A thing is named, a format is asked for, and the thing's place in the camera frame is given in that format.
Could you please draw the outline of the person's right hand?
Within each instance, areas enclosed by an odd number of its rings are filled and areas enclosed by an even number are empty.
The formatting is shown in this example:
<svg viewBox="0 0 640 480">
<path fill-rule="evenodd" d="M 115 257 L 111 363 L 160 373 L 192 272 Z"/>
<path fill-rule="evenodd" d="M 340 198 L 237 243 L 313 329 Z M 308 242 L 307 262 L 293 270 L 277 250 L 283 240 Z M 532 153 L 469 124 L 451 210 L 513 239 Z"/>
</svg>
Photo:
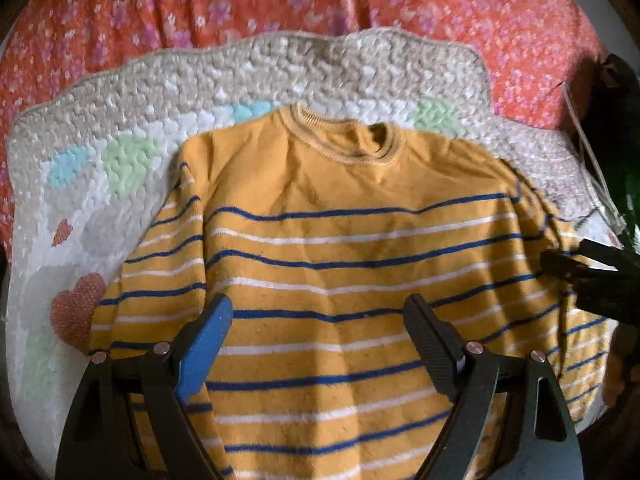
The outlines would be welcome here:
<svg viewBox="0 0 640 480">
<path fill-rule="evenodd" d="M 639 329 L 620 323 L 614 330 L 606 359 L 602 398 L 612 408 L 625 389 L 639 381 Z"/>
</svg>

